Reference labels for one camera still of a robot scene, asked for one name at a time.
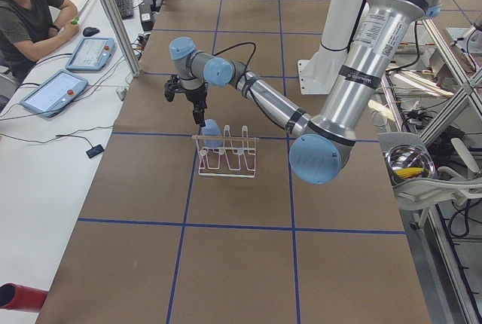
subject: computer mouse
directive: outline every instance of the computer mouse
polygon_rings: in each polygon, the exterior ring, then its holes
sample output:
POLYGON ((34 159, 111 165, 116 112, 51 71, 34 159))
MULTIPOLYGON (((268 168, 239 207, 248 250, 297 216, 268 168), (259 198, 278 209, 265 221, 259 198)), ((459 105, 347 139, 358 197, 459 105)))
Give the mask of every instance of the computer mouse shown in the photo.
POLYGON ((84 29, 82 34, 84 34, 84 36, 92 36, 97 34, 98 32, 100 32, 100 30, 98 30, 97 28, 94 28, 93 26, 88 26, 84 29))

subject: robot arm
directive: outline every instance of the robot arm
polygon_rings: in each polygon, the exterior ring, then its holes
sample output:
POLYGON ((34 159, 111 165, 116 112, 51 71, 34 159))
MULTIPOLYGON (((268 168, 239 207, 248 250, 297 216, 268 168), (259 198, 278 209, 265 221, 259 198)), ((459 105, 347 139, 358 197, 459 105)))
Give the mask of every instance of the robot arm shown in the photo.
POLYGON ((368 0, 368 15, 318 115, 308 115, 244 64, 197 50, 189 38, 177 38, 169 46, 178 75, 166 84, 166 98, 185 93, 194 104, 196 123, 203 126, 206 82, 233 86, 272 121, 298 136, 289 155, 294 172, 309 183, 329 182, 346 165, 356 142, 356 124, 409 25, 437 15, 439 1, 368 0))

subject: gray shirt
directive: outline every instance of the gray shirt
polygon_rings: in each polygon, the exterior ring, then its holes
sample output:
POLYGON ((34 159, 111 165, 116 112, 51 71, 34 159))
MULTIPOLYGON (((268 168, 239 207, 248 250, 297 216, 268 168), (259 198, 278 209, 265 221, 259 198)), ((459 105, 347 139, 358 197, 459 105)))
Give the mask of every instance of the gray shirt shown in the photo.
POLYGON ((35 62, 25 57, 14 44, 48 38, 52 25, 49 6, 59 8, 64 0, 30 0, 32 9, 25 9, 13 0, 0 0, 0 49, 14 77, 23 81, 35 62))

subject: red cup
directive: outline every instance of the red cup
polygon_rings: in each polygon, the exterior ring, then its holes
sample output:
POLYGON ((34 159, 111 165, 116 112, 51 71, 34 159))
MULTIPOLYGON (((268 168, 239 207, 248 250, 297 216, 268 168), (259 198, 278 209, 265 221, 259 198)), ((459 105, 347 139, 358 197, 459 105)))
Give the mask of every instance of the red cup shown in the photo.
POLYGON ((47 293, 28 286, 5 284, 0 286, 0 309, 39 313, 47 293))

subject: white table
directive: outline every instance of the white table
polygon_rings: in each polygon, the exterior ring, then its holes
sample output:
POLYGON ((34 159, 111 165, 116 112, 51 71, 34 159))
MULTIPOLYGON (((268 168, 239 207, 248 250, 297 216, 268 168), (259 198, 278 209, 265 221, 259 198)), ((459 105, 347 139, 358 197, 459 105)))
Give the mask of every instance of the white table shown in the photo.
MULTIPOLYGON (((79 23, 82 29, 85 26, 99 28, 100 33, 95 36, 114 37, 99 0, 88 2, 79 23)), ((131 41, 142 33, 137 9, 134 18, 124 20, 124 25, 131 41)), ((53 55, 71 53, 80 40, 81 34, 53 55)), ((116 49, 101 72, 79 75, 94 84, 121 58, 121 49, 116 49)), ((68 57, 54 58, 36 66, 25 82, 45 81, 54 72, 63 69, 67 60, 68 57)), ((55 118, 32 116, 0 121, 0 133, 45 141, 56 134, 110 127, 122 106, 115 91, 118 87, 128 86, 127 82, 131 79, 129 68, 123 61, 100 89, 88 98, 71 104, 55 118)), ((33 88, 21 87, 3 112, 33 88)), ((3 118, 29 114, 22 106, 16 105, 3 118)), ((111 129, 78 135, 88 138, 93 145, 102 144, 105 148, 111 129)), ((44 145, 7 137, 0 139, 0 285, 19 283, 44 290, 50 288, 102 158, 99 155, 89 159, 85 153, 89 148, 88 142, 74 137, 44 145)), ((0 310, 2 324, 30 324, 35 322, 36 317, 36 313, 0 310)))

